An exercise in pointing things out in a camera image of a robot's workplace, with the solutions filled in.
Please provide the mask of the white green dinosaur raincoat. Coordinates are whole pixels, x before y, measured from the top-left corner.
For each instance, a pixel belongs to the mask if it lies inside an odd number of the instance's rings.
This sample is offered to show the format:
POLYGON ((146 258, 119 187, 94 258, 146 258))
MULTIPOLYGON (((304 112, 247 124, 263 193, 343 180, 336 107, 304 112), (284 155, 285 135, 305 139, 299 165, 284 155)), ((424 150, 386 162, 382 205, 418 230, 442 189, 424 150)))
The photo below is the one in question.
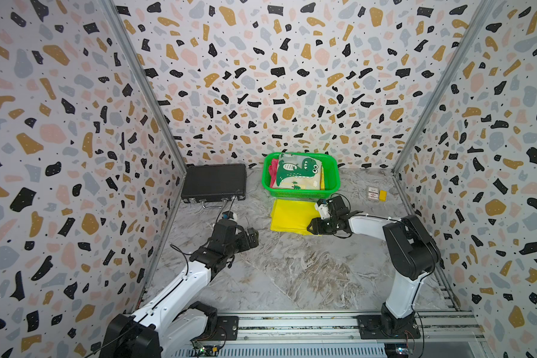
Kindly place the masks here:
POLYGON ((305 155, 283 153, 277 160, 273 188, 320 190, 322 161, 305 155))

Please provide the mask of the pink raincoat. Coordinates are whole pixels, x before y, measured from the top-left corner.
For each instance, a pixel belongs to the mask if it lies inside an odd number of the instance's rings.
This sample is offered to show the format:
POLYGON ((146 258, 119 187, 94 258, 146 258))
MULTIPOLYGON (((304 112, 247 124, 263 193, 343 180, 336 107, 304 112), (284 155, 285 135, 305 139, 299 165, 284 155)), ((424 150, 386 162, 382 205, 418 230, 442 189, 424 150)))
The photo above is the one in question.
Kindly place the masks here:
POLYGON ((279 159, 272 159, 268 167, 268 173, 270 175, 270 182, 269 182, 270 188, 274 188, 274 185, 277 179, 278 162, 279 162, 279 159))

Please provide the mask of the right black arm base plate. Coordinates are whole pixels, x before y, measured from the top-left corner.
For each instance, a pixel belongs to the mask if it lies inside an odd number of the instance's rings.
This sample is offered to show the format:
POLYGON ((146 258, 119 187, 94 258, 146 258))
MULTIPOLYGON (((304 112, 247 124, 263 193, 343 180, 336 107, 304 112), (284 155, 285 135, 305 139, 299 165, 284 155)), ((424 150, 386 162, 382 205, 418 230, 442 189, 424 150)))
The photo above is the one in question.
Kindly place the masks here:
POLYGON ((362 340, 405 338, 419 339, 421 332, 413 314, 396 319, 387 314, 360 315, 356 317, 357 328, 362 340))

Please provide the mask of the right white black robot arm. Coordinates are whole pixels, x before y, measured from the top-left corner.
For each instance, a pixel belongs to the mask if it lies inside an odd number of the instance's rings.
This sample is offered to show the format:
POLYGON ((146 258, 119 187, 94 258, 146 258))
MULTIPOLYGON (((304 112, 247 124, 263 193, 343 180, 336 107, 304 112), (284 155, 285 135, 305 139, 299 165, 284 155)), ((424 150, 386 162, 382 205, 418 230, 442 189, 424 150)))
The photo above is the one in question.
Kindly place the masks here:
POLYGON ((337 237, 343 231, 347 237, 362 234, 386 243, 395 278, 380 311, 380 328, 394 336, 414 324, 422 283, 441 260, 440 250, 421 220, 415 215, 391 218, 352 211, 342 195, 318 200, 315 209, 319 216, 307 227, 312 234, 337 237))

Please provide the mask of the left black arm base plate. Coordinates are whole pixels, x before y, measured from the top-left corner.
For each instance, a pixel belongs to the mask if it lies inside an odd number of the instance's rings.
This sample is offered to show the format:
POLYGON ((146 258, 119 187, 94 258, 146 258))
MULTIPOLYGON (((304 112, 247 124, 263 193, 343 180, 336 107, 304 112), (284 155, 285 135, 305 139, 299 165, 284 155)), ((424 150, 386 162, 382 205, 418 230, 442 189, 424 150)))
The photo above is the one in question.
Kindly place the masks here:
POLYGON ((216 316, 209 318, 202 340, 236 341, 240 318, 238 316, 216 316))

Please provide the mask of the plain yellow raincoat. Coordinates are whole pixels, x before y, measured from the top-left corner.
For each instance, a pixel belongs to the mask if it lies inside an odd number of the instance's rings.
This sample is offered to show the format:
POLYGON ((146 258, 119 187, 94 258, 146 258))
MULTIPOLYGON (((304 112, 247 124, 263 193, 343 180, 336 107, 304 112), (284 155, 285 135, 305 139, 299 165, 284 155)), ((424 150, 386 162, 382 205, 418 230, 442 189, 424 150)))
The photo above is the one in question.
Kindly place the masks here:
POLYGON ((320 218, 314 202, 276 199, 271 211, 270 230, 308 236, 311 235, 307 230, 310 223, 320 218))

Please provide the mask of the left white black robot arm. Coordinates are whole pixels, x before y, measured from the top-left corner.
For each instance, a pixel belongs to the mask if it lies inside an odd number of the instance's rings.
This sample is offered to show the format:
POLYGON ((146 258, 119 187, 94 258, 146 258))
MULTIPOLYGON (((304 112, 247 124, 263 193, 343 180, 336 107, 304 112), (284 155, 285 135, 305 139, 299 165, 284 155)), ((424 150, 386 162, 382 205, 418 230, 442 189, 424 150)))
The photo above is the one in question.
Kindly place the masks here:
POLYGON ((224 322, 215 307, 195 301, 235 256, 255 249, 259 233, 233 219, 221 219, 211 237, 185 256, 186 267, 155 297, 131 314, 119 314, 108 325, 100 357, 172 357, 185 345, 196 356, 216 356, 235 340, 238 319, 224 322))

